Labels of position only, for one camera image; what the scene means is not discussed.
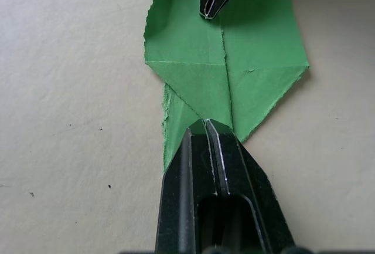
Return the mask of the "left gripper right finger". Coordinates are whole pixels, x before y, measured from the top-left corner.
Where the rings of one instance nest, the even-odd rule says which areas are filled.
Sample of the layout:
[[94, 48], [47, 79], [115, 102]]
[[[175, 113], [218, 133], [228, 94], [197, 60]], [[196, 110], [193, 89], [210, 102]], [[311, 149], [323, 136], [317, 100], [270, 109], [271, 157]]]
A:
[[294, 239], [272, 185], [232, 130], [206, 121], [220, 193], [224, 198], [222, 244], [228, 248], [287, 248]]

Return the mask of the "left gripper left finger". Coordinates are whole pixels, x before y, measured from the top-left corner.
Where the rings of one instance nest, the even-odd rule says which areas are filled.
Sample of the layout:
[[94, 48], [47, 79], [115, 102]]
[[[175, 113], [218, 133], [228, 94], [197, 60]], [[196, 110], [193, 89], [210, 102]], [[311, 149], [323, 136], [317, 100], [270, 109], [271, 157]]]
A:
[[199, 205], [217, 195], [209, 135], [190, 125], [163, 176], [157, 248], [200, 248]]

